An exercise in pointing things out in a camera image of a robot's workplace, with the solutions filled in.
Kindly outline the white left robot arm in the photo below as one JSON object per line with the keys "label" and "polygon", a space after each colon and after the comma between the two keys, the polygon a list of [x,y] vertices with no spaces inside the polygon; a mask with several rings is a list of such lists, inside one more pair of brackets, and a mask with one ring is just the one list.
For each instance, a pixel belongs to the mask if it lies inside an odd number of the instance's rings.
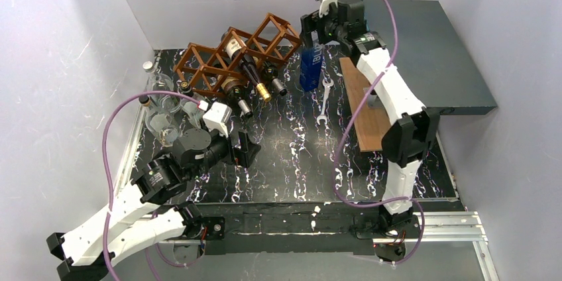
{"label": "white left robot arm", "polygon": [[238,136],[235,145],[217,130],[187,130],[132,177],[112,207],[104,207],[72,231],[51,234],[46,242],[51,254],[61,260],[59,278],[102,280],[109,272],[108,263],[117,264],[176,237],[197,240],[200,245],[223,239],[225,218],[202,215],[192,201],[173,205],[148,221],[143,217],[184,192],[189,181],[219,162],[248,168],[261,147],[245,131]]}

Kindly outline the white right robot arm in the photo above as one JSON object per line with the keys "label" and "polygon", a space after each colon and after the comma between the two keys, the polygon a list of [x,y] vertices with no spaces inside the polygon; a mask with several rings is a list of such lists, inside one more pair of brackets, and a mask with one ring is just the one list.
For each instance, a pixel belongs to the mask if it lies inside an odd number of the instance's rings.
{"label": "white right robot arm", "polygon": [[424,105],[394,65],[381,36],[368,29],[363,0],[317,0],[318,11],[301,17],[302,42],[311,46],[336,41],[355,68],[370,82],[390,121],[382,138],[388,175],[379,217],[381,231],[398,229],[412,220],[412,194],[418,169],[436,140],[440,113]]}

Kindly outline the clear bottle silver cap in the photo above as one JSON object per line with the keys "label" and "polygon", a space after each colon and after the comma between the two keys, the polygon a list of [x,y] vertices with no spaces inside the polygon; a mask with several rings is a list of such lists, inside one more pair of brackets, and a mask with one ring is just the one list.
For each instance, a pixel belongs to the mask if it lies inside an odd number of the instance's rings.
{"label": "clear bottle silver cap", "polygon": [[[142,65],[143,70],[148,74],[148,81],[145,87],[147,91],[174,91],[174,82],[166,74],[157,71],[153,62],[146,61]],[[171,114],[180,110],[180,99],[167,94],[151,95],[152,100],[161,108]]]}

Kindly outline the clear bottle white gold label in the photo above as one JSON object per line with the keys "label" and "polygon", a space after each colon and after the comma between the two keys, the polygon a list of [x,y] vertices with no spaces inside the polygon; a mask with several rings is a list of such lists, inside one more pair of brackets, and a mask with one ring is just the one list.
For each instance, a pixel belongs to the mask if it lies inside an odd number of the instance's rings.
{"label": "clear bottle white gold label", "polygon": [[180,137],[180,126],[174,116],[157,105],[150,96],[142,95],[139,103],[143,106],[146,116],[144,124],[146,128],[164,147],[173,146]]}

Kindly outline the blue transparent bottle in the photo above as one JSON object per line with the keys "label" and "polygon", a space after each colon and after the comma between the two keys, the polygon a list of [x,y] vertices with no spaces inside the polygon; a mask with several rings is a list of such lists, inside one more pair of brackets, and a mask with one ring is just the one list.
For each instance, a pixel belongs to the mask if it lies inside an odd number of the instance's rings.
{"label": "blue transparent bottle", "polygon": [[304,91],[312,91],[319,85],[323,63],[323,45],[314,44],[301,53],[300,85]]}

